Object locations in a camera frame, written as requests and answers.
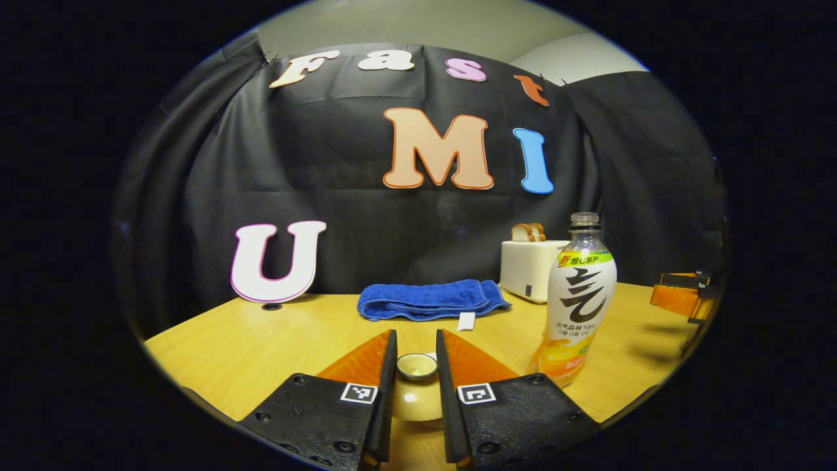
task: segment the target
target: blue towel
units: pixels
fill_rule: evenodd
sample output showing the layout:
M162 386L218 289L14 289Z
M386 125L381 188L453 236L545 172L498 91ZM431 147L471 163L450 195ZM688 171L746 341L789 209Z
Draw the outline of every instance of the blue towel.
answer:
M480 317L510 307L491 280L424 286L375 284L366 287L357 302L357 311L371 321L398 316L415 321L458 318L463 312Z

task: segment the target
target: wooden table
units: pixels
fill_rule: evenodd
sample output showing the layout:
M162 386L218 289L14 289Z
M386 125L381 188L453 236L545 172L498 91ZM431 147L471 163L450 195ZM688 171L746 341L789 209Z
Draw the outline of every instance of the wooden table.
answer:
M564 391L602 422L680 364L680 347L695 331L687 318L649 304L651 287L619 283L587 365ZM398 354L435 351L436 329L448 329L524 375L546 324L546 304L504 292L512 308L478 318L473 331L457 319L370 322L358 295L306 294L265 311L234 299L146 341L161 367L181 386L240 421L289 375L316 375L386 329L398 331ZM438 427L393 419L385 470L454 469L444 461Z

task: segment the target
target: drink bottle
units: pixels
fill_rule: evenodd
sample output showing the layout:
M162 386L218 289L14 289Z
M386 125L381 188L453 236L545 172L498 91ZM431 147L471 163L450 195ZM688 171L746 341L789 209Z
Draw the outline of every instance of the drink bottle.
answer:
M582 370L613 301L616 262L599 239L596 213L571 217L572 240L552 264L547 289L547 327L532 356L529 372L541 372L564 387Z

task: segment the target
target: letter m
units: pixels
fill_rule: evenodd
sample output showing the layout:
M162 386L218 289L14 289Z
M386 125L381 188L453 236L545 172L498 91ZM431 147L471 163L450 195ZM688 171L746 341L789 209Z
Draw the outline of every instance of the letter m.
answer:
M383 115L393 122L393 169L383 176L390 188L416 188L424 175L416 170L415 156L421 158L433 183L441 185L454 159L457 169L451 181L465 189L489 189L494 179L485 162L483 132L485 120L459 115L450 123L444 137L439 135L424 111L415 108L390 108Z

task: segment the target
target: blue letter i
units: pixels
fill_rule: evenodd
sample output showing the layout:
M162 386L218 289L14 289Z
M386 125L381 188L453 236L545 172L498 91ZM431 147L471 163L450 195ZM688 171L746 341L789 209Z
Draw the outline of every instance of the blue letter i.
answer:
M523 146L523 160L526 162L526 177L521 181L529 193L551 193L555 185L547 177L547 163L543 157L543 136L537 132L516 128L512 133Z

